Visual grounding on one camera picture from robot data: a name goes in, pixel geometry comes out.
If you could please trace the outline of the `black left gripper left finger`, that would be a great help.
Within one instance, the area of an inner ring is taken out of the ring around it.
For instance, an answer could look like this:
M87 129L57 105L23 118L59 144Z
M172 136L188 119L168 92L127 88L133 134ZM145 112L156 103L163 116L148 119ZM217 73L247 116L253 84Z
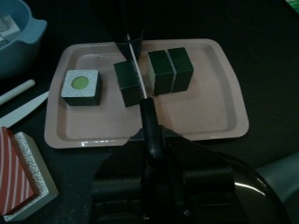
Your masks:
M92 181L89 224L145 224L145 138L139 130L104 159Z

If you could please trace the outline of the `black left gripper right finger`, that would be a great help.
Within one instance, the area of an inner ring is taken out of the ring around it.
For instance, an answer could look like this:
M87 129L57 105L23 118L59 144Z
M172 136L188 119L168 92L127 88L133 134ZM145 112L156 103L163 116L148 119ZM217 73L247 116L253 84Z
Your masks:
M160 129L161 224L236 224L232 169L223 157Z

